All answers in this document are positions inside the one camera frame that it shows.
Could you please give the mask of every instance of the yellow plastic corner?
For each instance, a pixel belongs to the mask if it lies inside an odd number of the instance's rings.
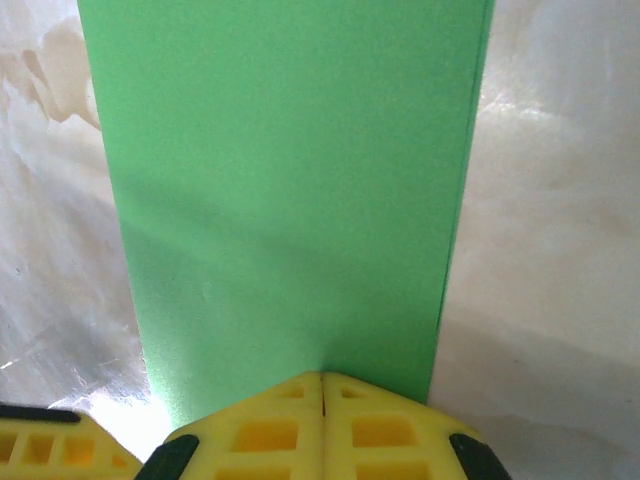
[[[323,378],[327,480],[466,480],[449,436],[480,440],[475,430],[354,378]]]
[[[0,418],[2,480],[131,480],[141,463],[91,417],[77,423]]]
[[[304,373],[172,433],[200,444],[181,480],[321,480],[322,377]]]
[[[335,373],[305,373],[171,434],[199,438],[181,480],[466,480],[470,427]]]

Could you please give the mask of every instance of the rectangular cutout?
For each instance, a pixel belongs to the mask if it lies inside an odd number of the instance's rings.
[[[111,465],[113,465],[116,468],[126,468],[127,461],[124,458],[122,458],[120,455],[112,455]]]
[[[238,430],[234,452],[271,452],[295,450],[298,424],[291,419],[256,420],[246,422]]]
[[[300,384],[290,387],[283,395],[286,398],[303,398],[304,387]]]
[[[17,433],[0,433],[0,463],[9,463],[17,439]]]
[[[22,461],[30,465],[44,465],[49,461],[53,435],[29,435]]]
[[[351,424],[354,447],[417,445],[411,421],[402,415],[363,415]]]
[[[62,463],[65,465],[89,465],[93,461],[95,442],[88,437],[67,437],[64,439]]]
[[[340,394],[342,398],[364,398],[366,396],[360,390],[351,387],[342,387]]]
[[[215,480],[289,480],[289,467],[221,468]]]
[[[357,480],[432,480],[424,462],[362,464],[356,467]]]

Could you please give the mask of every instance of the green foam sheet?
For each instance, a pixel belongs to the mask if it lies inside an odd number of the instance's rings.
[[[152,388],[305,370],[424,400],[485,0],[80,0]]]

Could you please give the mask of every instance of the black rubber edge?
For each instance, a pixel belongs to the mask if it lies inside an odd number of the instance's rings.
[[[30,422],[80,423],[80,415],[71,410],[55,410],[41,407],[24,407],[0,403],[0,418]]]
[[[449,442],[469,480],[513,480],[488,445],[463,433],[454,433]]]
[[[195,435],[182,435],[156,448],[134,480],[178,480],[198,448]]]

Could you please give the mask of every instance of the square hole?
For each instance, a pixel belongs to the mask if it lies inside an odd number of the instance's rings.
[[[93,461],[95,442],[88,437],[67,437],[64,439],[62,463],[65,465],[89,465]]]
[[[364,398],[365,394],[360,390],[351,387],[342,387],[340,390],[342,398]]]
[[[351,424],[354,447],[417,445],[413,426],[401,415],[363,415]]]
[[[282,395],[285,398],[304,398],[304,387],[300,384],[297,384],[293,387],[290,387],[287,391]]]
[[[221,468],[215,480],[289,480],[289,467]]]
[[[271,452],[295,450],[298,443],[298,424],[295,420],[274,419],[246,422],[238,430],[232,451]]]
[[[0,463],[9,463],[17,439],[17,433],[0,433]]]
[[[111,465],[113,465],[116,468],[126,468],[127,461],[124,458],[122,458],[120,455],[112,455]]]
[[[356,467],[357,480],[432,480],[424,462],[363,464]]]
[[[22,461],[31,465],[44,465],[49,461],[53,435],[29,435]]]

